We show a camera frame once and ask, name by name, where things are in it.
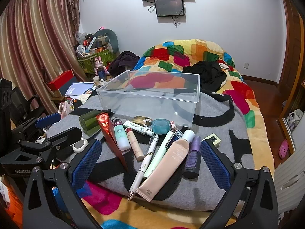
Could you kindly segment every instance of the wooden cabinet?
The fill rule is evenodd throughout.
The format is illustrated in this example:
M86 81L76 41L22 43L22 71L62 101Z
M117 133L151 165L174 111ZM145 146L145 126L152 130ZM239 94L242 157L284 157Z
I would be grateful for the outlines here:
M304 75L304 22L290 0L283 0L287 40L284 66L278 89L286 100L285 107L279 117L279 124L286 136L290 153L295 152L295 145L286 118L295 109L305 110Z

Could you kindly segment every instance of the small box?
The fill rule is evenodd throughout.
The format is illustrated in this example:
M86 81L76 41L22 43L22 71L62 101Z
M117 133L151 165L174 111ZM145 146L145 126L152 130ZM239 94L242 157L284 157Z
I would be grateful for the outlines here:
M52 91L59 90L65 83L74 77L72 70L67 70L55 78L53 81L48 83L49 88Z
M103 47L97 47L97 48L93 48L90 50L90 54L97 54L103 50L105 50L106 48L103 46Z

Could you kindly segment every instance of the white pen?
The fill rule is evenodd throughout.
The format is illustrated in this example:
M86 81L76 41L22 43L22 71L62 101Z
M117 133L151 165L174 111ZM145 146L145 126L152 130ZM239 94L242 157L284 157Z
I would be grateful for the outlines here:
M130 187L128 197L127 197L127 200L129 200L129 201L133 198L133 196L135 195L135 191L140 186L140 183L143 179L144 173L147 170L148 165L149 165L149 163L150 163L150 161L153 157L153 153L154 153L155 148L157 146L158 140L159 140L159 135L157 135L157 134L154 135L153 139L152 139L152 142L149 146L148 152L147 152L145 158L143 159L141 167L140 167L140 169L139 169L139 171L138 171L138 173L135 177L134 182L132 183L132 186Z

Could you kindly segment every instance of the pink bag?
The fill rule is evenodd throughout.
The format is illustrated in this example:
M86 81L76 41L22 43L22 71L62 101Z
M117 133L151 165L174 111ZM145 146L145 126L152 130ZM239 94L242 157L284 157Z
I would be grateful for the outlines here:
M59 104L58 112L61 115L61 118L66 117L69 113L71 113L70 104L67 101L61 102Z
M279 156L281 159L285 158L288 149L289 149L289 146L288 146L287 140L284 140L279 148Z

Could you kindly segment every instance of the ballpoint pen tip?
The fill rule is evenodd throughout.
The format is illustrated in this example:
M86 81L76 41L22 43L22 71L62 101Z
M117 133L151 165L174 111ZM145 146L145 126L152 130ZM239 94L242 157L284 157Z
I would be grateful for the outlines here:
M127 200L128 201L130 201L132 198L133 198L133 196L135 195L135 193L134 192L132 192L132 191L129 191L129 194L128 194L128 197L127 197Z

